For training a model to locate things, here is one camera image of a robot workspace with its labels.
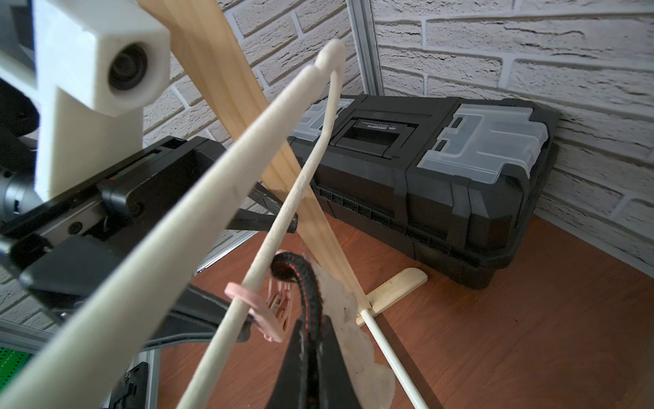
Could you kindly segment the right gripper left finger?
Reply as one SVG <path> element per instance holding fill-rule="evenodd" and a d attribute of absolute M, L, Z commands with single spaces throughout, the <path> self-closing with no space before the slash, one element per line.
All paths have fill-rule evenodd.
<path fill-rule="evenodd" d="M 269 408 L 308 408 L 309 349 L 306 336 L 294 332 L 286 350 Z"/>

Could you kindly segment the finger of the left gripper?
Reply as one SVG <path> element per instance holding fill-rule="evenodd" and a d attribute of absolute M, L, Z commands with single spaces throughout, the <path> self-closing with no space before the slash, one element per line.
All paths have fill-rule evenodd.
<path fill-rule="evenodd" d="M 238 209 L 228 230 L 268 232 L 283 205 L 261 182 L 255 184 L 245 203 L 250 207 Z"/>
<path fill-rule="evenodd" d="M 207 344 L 219 329 L 229 307 L 229 301 L 187 285 L 140 351 L 179 344 Z"/>

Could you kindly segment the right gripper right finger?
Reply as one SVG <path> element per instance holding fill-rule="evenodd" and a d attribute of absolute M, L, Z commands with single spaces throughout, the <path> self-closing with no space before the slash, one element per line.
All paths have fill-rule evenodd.
<path fill-rule="evenodd" d="M 311 372 L 311 408 L 361 408 L 329 316 L 321 320 Z"/>

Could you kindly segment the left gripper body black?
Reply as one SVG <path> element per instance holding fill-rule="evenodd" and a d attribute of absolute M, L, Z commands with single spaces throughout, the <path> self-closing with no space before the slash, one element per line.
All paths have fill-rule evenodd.
<path fill-rule="evenodd" d="M 225 152 L 155 143 L 2 227 L 2 266 L 40 297 L 89 296 Z"/>

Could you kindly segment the cream glove dark cuff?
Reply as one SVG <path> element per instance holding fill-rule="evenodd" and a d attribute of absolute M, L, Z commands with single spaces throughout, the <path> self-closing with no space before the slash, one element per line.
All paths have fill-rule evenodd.
<path fill-rule="evenodd" d="M 392 370 L 375 361 L 369 337 L 356 323 L 356 302 L 305 257 L 279 252 L 274 279 L 295 283 L 301 315 L 291 330 L 269 408 L 389 408 Z"/>

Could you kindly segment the white clip hanger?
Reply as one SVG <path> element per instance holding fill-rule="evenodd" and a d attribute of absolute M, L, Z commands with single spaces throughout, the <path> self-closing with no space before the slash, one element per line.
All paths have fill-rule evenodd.
<path fill-rule="evenodd" d="M 199 179 L 1 395 L 4 408 L 97 408 L 182 294 L 219 234 L 323 89 L 325 123 L 248 276 L 258 281 L 325 152 L 345 68 L 333 39 Z"/>

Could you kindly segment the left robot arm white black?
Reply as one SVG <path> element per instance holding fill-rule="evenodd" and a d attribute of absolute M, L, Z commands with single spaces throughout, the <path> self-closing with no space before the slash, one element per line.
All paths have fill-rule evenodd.
<path fill-rule="evenodd" d="M 66 323 L 225 153 L 217 141 L 167 137 L 64 194 L 34 189 L 31 100 L 1 85 L 1 263 L 57 324 Z"/>

